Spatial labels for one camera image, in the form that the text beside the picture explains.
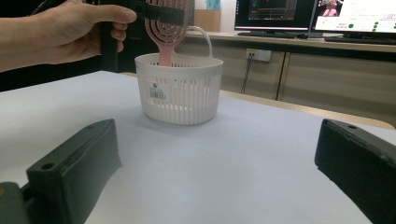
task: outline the table surface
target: table surface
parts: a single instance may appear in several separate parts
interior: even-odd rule
[[[394,45],[369,45],[369,44],[351,44],[351,43],[336,43],[326,42],[323,38],[308,38],[308,39],[287,39],[287,38],[272,38],[260,36],[241,36],[234,33],[217,33],[207,32],[211,39],[219,40],[238,40],[250,42],[262,42],[271,44],[284,44],[293,46],[305,46],[315,48],[327,49],[353,49],[353,50],[367,50],[367,51],[380,51],[380,52],[396,52]],[[203,37],[199,32],[188,31],[189,37]]]
[[[83,127],[117,125],[123,167],[86,223],[370,223],[314,164],[321,116],[219,98],[194,126],[146,117],[137,80],[97,72],[0,93],[0,182]],[[396,145],[396,131],[353,123]]]

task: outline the barcode sticker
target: barcode sticker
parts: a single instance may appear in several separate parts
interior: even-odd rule
[[[169,87],[165,84],[148,82],[148,95],[156,100],[169,102]]]

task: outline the monitor screen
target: monitor screen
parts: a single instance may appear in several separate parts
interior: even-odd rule
[[[312,31],[396,36],[396,1],[318,0]]]
[[[236,0],[236,31],[309,31],[315,0]]]

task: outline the hairbrush bristles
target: hairbrush bristles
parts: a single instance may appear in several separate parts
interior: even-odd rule
[[[160,7],[171,7],[184,11],[183,25],[153,20],[145,21],[148,35],[157,44],[160,51],[159,65],[171,66],[172,52],[183,41],[187,31],[191,14],[191,0],[147,0],[146,2]]]

